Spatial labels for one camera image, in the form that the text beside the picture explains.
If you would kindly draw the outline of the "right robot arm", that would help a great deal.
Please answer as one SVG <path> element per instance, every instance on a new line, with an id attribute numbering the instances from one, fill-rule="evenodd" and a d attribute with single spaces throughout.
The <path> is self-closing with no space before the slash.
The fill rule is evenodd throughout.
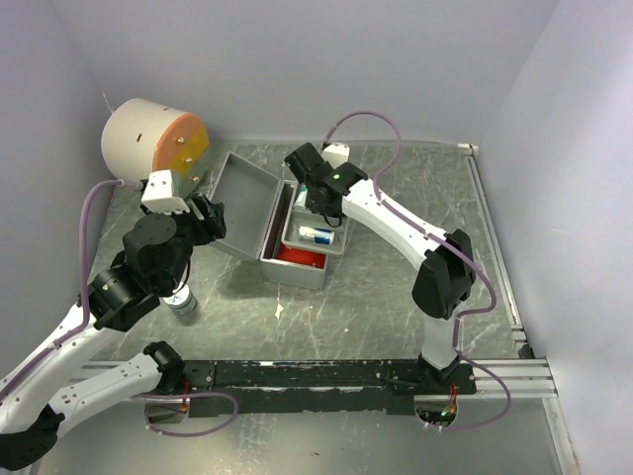
<path id="1" fill-rule="evenodd" d="M 459 363 L 455 311 L 469 298 L 476 281 L 469 265 L 473 258 L 470 237 L 461 230 L 447 233 L 425 222 L 382 192 L 359 167 L 349 162 L 333 167 L 309 142 L 293 150 L 284 162 L 307 187 L 318 213 L 367 227 L 416 271 L 411 297 L 425 317 L 419 380 L 426 391 L 443 392 L 452 384 Z"/>

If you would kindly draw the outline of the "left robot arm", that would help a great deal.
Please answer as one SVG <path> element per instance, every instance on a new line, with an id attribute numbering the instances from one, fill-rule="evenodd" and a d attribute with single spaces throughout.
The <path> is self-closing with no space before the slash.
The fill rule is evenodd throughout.
<path id="1" fill-rule="evenodd" d="M 182 389 L 185 363 L 167 342 L 80 383 L 72 377 L 180 287 L 195 247 L 226 235 L 225 207 L 203 195 L 182 214 L 147 212 L 112 265 L 82 290 L 58 327 L 1 380 L 1 466 L 32 465 L 84 421 L 145 393 Z"/>

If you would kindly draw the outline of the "grey metal case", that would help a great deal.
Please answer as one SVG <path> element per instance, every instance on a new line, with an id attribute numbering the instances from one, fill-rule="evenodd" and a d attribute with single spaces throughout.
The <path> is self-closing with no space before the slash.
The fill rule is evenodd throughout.
<path id="1" fill-rule="evenodd" d="M 280 260 L 277 253 L 296 185 L 230 152 L 211 180 L 209 198 L 225 205 L 226 236 L 211 247 L 255 262 L 277 284 L 320 290 L 326 265 Z"/>

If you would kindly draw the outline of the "grey divided tray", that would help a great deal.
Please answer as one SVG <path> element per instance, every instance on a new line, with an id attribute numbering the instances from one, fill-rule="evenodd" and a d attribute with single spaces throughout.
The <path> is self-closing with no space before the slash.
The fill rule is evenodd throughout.
<path id="1" fill-rule="evenodd" d="M 290 186 L 290 201 L 281 234 L 281 243 L 288 248 L 298 248 L 320 254 L 340 256 L 347 244 L 349 221 L 341 219 L 338 227 L 330 226 L 322 215 L 297 206 L 301 188 L 296 182 Z"/>

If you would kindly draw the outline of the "red first aid pouch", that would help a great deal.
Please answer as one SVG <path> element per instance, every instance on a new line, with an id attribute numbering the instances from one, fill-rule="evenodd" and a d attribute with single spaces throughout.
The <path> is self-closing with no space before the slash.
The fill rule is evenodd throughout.
<path id="1" fill-rule="evenodd" d="M 318 269 L 324 269 L 326 263 L 326 255 L 310 250 L 300 248 L 286 247 L 284 244 L 280 244 L 275 258 L 277 260 L 290 262 L 293 264 L 303 265 L 307 267 L 315 267 Z"/>

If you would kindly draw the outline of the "small white plastic bottle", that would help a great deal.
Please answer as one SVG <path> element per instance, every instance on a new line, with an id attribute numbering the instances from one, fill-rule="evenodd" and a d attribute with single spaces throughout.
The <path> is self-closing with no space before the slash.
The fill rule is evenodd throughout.
<path id="1" fill-rule="evenodd" d="M 308 198 L 308 189 L 305 186 L 303 186 L 297 193 L 297 197 L 295 199 L 293 208 L 299 209 L 299 210 L 305 210 L 307 208 L 306 207 L 307 198 Z"/>

